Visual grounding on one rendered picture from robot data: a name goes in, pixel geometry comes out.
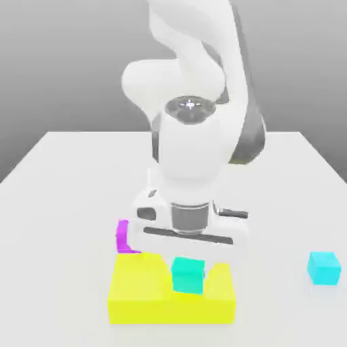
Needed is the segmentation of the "small teal cube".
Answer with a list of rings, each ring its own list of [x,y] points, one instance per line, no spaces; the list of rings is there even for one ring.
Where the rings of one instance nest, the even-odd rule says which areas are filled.
[[[175,257],[171,265],[173,290],[201,295],[205,278],[205,261]]]

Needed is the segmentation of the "large yellow box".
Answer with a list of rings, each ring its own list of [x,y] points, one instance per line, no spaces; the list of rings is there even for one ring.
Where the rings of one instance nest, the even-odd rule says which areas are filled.
[[[228,264],[217,263],[200,278],[200,294],[175,291],[173,274],[159,254],[117,254],[107,299],[109,323],[234,323],[236,297]]]

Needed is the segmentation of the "small magenta cube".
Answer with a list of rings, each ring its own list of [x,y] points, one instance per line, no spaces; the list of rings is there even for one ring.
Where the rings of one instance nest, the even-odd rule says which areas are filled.
[[[117,230],[115,233],[115,243],[117,253],[140,253],[132,249],[127,243],[127,231],[128,231],[128,220],[119,220],[117,224]]]

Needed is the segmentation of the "small cyan cube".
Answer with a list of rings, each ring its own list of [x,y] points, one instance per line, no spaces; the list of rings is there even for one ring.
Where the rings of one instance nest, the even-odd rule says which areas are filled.
[[[342,266],[334,252],[311,251],[307,271],[314,285],[337,285]]]

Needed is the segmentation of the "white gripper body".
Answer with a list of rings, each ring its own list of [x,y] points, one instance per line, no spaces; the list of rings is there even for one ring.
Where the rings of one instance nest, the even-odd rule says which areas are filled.
[[[166,260],[178,256],[213,264],[239,263],[247,253],[248,240],[247,220],[231,217],[216,217],[205,232],[192,236],[132,220],[127,234],[127,243],[132,249],[157,253]]]

